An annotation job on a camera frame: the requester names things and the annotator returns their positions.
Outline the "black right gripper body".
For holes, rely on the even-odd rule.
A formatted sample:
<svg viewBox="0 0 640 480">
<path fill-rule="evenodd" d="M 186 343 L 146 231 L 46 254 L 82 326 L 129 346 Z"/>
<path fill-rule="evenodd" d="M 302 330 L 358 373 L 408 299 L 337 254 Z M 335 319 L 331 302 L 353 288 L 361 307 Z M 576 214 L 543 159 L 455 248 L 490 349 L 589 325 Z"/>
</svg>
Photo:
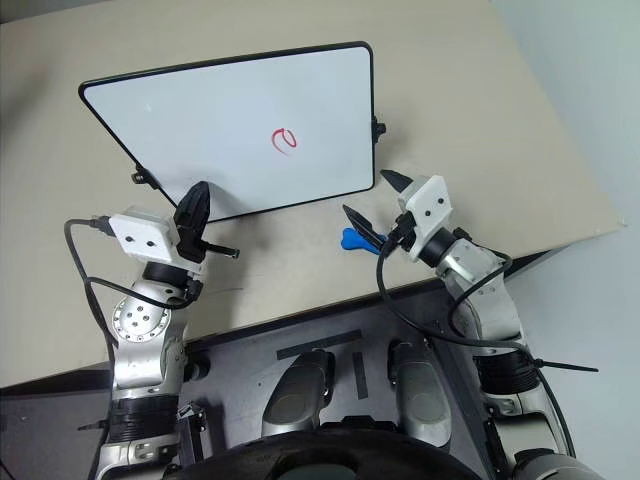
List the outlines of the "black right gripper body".
<svg viewBox="0 0 640 480">
<path fill-rule="evenodd" d="M 385 251 L 393 252 L 397 247 L 408 252 L 414 244 L 414 217 L 411 212 L 400 214 L 395 226 L 389 232 L 385 242 Z"/>
</svg>

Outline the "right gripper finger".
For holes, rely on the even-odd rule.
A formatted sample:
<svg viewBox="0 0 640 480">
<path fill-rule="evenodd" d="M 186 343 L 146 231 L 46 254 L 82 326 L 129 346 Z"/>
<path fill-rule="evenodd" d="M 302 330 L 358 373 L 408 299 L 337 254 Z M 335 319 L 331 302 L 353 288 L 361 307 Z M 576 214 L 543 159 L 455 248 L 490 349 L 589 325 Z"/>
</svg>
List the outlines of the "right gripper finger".
<svg viewBox="0 0 640 480">
<path fill-rule="evenodd" d="M 381 169 L 380 174 L 398 194 L 404 192 L 413 183 L 412 178 L 394 170 Z"/>
<path fill-rule="evenodd" d="M 353 208 L 347 205 L 343 205 L 342 208 L 351 223 L 351 227 L 343 231 L 342 248 L 345 250 L 380 251 L 386 237 L 375 232 L 371 222 Z"/>
</svg>

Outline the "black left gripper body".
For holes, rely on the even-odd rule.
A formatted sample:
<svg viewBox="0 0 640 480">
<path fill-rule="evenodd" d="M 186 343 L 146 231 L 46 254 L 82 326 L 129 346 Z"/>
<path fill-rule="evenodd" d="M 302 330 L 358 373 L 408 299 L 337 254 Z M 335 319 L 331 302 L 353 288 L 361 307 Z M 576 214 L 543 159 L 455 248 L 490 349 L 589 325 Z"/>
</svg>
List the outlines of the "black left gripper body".
<svg viewBox="0 0 640 480">
<path fill-rule="evenodd" d="M 179 235 L 179 242 L 176 245 L 179 255 L 191 262 L 202 263 L 206 255 L 202 235 L 208 215 L 183 211 L 176 212 L 173 220 Z"/>
</svg>

